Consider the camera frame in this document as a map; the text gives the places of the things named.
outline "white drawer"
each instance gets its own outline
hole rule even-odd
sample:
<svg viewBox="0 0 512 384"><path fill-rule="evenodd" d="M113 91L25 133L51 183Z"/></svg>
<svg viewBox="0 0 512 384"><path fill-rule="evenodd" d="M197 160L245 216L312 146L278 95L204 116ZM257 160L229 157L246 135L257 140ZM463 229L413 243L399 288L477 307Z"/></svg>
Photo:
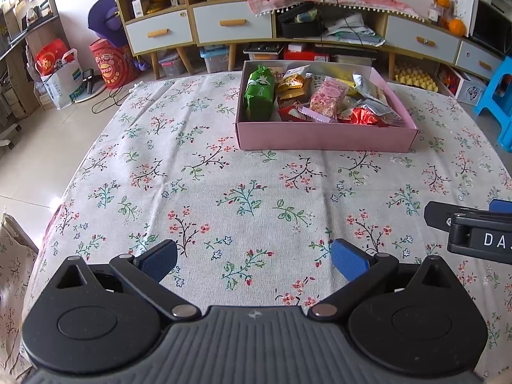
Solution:
<svg viewBox="0 0 512 384"><path fill-rule="evenodd" d="M462 42L455 65L476 75L491 79L501 62L502 59L497 56L491 55L471 43Z"/></svg>
<svg viewBox="0 0 512 384"><path fill-rule="evenodd" d="M246 1L194 8L199 43L272 38L270 14L256 17Z"/></svg>
<svg viewBox="0 0 512 384"><path fill-rule="evenodd" d="M386 44L453 63L459 39L441 30L390 15Z"/></svg>
<svg viewBox="0 0 512 384"><path fill-rule="evenodd" d="M165 46L192 42L187 10L168 12L128 24L126 31L134 54ZM152 32L160 32L161 35L148 37L148 34L151 36Z"/></svg>

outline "red box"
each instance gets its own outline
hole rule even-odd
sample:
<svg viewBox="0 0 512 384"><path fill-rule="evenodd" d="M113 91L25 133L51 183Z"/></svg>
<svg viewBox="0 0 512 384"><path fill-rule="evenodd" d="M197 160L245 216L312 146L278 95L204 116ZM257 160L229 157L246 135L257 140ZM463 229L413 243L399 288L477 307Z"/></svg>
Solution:
<svg viewBox="0 0 512 384"><path fill-rule="evenodd" d="M284 59L285 60L307 60L311 62L329 62L331 60L331 55L328 53L317 53L312 50L306 49L302 52L292 52L285 47L284 50Z"/></svg>

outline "green snack package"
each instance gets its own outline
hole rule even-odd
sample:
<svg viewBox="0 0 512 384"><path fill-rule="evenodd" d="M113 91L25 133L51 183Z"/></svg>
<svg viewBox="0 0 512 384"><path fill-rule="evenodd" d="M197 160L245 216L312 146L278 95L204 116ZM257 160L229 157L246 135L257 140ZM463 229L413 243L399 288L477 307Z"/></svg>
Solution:
<svg viewBox="0 0 512 384"><path fill-rule="evenodd" d="M249 76L245 90L246 115L249 121L269 121L274 109L275 78L265 66Z"/></svg>

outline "white shopping bag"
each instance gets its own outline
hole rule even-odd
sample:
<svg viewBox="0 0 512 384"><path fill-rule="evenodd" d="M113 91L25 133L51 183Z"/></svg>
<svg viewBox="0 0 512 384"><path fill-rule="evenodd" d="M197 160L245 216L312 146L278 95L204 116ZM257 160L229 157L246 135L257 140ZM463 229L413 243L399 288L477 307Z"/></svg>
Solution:
<svg viewBox="0 0 512 384"><path fill-rule="evenodd" d="M71 54L74 55L74 60L66 62L66 56ZM51 75L41 76L41 79L57 109L71 105L85 88L76 49L71 49L62 56L62 66L57 71Z"/></svg>

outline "metal screw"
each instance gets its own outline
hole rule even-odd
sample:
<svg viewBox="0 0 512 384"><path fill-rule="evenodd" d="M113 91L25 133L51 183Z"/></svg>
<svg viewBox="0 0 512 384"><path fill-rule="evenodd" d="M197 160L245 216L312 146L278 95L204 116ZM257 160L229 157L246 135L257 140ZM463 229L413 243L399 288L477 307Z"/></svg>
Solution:
<svg viewBox="0 0 512 384"><path fill-rule="evenodd" d="M195 316L195 314L197 313L197 307L189 304L177 305L172 308L171 313L174 317L186 319Z"/></svg>
<svg viewBox="0 0 512 384"><path fill-rule="evenodd" d="M329 303L319 303L314 305L312 308L315 316L318 317L329 317L334 316L337 313L336 306L330 305Z"/></svg>

